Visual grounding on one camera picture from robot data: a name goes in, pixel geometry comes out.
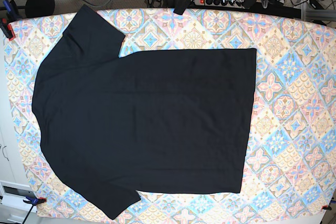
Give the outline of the white cabinet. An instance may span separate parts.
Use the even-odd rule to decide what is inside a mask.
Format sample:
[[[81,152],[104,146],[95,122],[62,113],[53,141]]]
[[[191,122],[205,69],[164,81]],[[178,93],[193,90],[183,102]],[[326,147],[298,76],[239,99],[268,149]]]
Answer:
[[[4,35],[1,33],[1,222],[40,223],[37,209],[23,202],[30,193],[15,137],[5,74]]]

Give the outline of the black T-shirt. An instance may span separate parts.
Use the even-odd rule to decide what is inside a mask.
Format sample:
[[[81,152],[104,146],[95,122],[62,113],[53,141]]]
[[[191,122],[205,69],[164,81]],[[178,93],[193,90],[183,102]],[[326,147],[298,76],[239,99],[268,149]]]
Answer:
[[[116,218],[139,192],[239,193],[257,50],[119,52],[83,6],[40,64],[32,112],[56,176]]]

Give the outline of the round black stand base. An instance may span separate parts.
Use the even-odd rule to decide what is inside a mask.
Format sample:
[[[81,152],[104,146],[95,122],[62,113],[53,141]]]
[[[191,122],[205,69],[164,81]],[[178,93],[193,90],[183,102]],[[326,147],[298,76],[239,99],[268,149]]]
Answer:
[[[27,0],[25,15],[27,18],[37,18],[53,15],[55,0]]]

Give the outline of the blue clamp lower left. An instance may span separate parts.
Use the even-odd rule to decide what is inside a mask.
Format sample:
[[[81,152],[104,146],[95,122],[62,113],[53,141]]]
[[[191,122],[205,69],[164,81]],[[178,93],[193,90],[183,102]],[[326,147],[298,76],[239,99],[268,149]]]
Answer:
[[[42,197],[40,197],[40,198],[35,198],[35,197],[28,197],[28,196],[26,196],[25,199],[23,199],[23,202],[26,203],[26,204],[31,205],[31,208],[29,209],[27,215],[25,216],[25,218],[24,218],[22,224],[24,224],[24,223],[26,222],[28,216],[30,215],[30,213],[31,213],[31,211],[32,211],[32,209],[33,209],[34,207],[36,207],[37,205],[43,204],[43,203],[45,203],[46,201],[47,201],[46,198],[42,198]]]

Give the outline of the blue clamp upper left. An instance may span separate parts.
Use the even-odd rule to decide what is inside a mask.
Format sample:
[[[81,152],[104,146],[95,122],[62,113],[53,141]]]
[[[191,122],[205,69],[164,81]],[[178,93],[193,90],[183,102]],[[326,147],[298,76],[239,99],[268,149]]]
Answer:
[[[16,12],[14,11],[14,8],[10,1],[3,0],[4,7],[1,7],[1,10],[6,11],[6,18],[1,18],[1,31],[6,36],[6,38],[11,41],[15,38],[14,30],[11,26],[11,22],[13,22],[13,19],[15,17]]]

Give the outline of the white power strip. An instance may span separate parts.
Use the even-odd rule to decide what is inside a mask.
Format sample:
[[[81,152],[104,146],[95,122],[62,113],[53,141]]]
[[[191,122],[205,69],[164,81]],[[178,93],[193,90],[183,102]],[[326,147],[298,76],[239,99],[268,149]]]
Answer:
[[[205,7],[232,7],[232,8],[242,8],[243,1],[236,0],[234,2],[223,1],[223,0],[194,0],[196,6],[205,6]]]

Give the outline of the orange clamp lower right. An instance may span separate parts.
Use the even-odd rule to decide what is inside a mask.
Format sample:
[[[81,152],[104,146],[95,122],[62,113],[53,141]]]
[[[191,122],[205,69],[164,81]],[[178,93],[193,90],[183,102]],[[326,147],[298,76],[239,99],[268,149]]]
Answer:
[[[322,210],[332,210],[332,207],[331,206],[323,206]]]

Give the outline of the blue clamp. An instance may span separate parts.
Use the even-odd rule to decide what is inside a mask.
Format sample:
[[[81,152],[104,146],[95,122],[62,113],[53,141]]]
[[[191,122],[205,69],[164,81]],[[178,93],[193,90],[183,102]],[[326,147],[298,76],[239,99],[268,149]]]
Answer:
[[[14,30],[11,26],[11,22],[13,22],[13,19],[15,17],[16,12],[14,11],[14,8],[10,1],[3,0],[4,7],[1,7],[1,10],[6,11],[6,18],[1,18],[1,31],[6,36],[6,38],[11,41],[15,38]]]
[[[30,213],[31,213],[31,211],[32,211],[32,209],[33,209],[34,207],[36,207],[37,205],[43,204],[43,203],[45,203],[46,201],[47,201],[46,198],[42,198],[42,197],[40,197],[40,198],[35,198],[35,197],[28,197],[28,196],[26,196],[25,199],[23,199],[23,202],[26,203],[26,204],[31,205],[31,208],[29,209],[27,215],[25,216],[25,218],[24,218],[22,224],[24,224],[24,223],[26,222],[28,216],[30,215]]]

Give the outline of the patterned tablecloth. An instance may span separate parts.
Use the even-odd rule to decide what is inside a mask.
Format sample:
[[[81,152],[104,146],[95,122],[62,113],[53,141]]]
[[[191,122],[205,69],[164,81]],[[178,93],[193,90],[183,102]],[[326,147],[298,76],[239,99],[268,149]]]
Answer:
[[[335,30],[294,19],[190,9],[102,10],[126,38],[121,56],[151,49],[256,48],[256,91],[239,194],[141,193],[116,223],[259,223],[323,216],[335,191]],[[12,24],[5,74],[16,141],[28,185],[47,202],[37,216],[107,223],[65,186],[39,150],[31,113],[39,63],[73,19],[63,14]]]

